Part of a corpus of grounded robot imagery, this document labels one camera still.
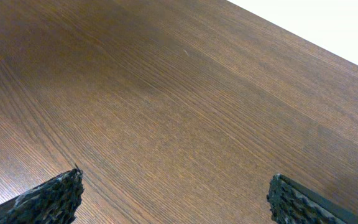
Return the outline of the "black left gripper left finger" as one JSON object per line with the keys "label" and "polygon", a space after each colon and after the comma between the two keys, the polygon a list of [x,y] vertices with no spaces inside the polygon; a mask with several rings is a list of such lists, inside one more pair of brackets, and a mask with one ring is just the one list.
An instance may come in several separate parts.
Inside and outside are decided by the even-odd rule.
{"label": "black left gripper left finger", "polygon": [[84,192],[79,167],[0,204],[0,224],[71,224]]}

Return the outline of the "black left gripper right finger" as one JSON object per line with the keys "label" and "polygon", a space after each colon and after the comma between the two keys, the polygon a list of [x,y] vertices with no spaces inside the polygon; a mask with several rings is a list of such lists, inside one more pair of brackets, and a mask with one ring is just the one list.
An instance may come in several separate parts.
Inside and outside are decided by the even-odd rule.
{"label": "black left gripper right finger", "polygon": [[358,224],[358,215],[282,174],[270,180],[267,201],[278,224]]}

